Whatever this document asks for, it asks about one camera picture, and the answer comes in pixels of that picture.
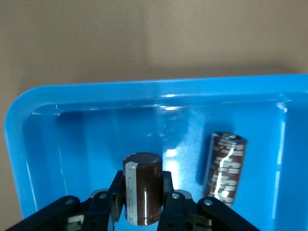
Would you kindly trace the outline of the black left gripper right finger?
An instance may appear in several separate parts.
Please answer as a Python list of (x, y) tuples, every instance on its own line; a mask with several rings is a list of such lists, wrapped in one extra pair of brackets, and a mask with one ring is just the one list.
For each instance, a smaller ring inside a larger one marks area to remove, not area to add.
[(159, 231), (257, 231), (258, 228), (214, 197), (197, 203), (191, 193), (174, 190), (171, 172), (163, 171), (163, 211)]

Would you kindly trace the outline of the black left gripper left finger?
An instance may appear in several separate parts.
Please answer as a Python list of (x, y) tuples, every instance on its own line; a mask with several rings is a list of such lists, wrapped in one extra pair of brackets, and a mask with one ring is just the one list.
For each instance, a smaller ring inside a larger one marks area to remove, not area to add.
[(113, 231), (124, 204), (124, 175), (116, 173), (110, 187), (94, 191), (81, 202), (64, 196), (37, 211), (9, 231)]

